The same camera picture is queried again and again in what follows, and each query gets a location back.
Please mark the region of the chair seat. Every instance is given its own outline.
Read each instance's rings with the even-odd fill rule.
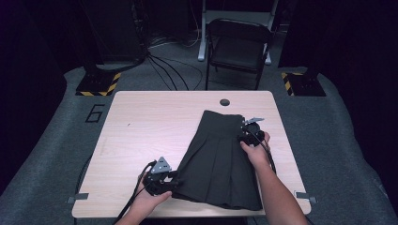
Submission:
[[[210,64],[215,67],[235,68],[256,73],[261,67],[264,44],[237,38],[220,37]]]

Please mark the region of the person's right hand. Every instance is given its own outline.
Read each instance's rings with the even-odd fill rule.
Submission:
[[[267,132],[265,132],[265,140],[262,141],[264,146],[268,146],[270,136]],[[269,159],[267,156],[267,152],[261,144],[257,146],[249,146],[245,142],[240,142],[240,146],[242,149],[248,154],[249,161],[252,163],[255,169],[259,166],[269,165]]]

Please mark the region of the black chair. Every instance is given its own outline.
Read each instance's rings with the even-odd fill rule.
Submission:
[[[271,39],[269,30],[259,23],[216,19],[208,25],[207,33],[206,90],[210,65],[216,71],[227,68],[256,74],[257,90]]]

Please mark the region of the chair leg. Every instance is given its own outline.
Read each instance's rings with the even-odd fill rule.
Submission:
[[[205,87],[205,90],[207,90],[207,86],[208,86],[208,73],[209,73],[209,63],[207,63],[207,69],[206,69],[206,87]]]
[[[255,84],[255,88],[254,88],[254,90],[258,90],[258,85],[260,84],[261,75],[262,75],[262,72],[260,72],[260,73],[257,73],[257,77],[255,78],[255,80],[256,80],[256,84]]]

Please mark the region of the chair backrest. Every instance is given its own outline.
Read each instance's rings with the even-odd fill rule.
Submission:
[[[263,24],[229,19],[216,19],[210,22],[208,34],[210,37],[241,38],[262,43],[268,43],[271,39],[271,33]]]

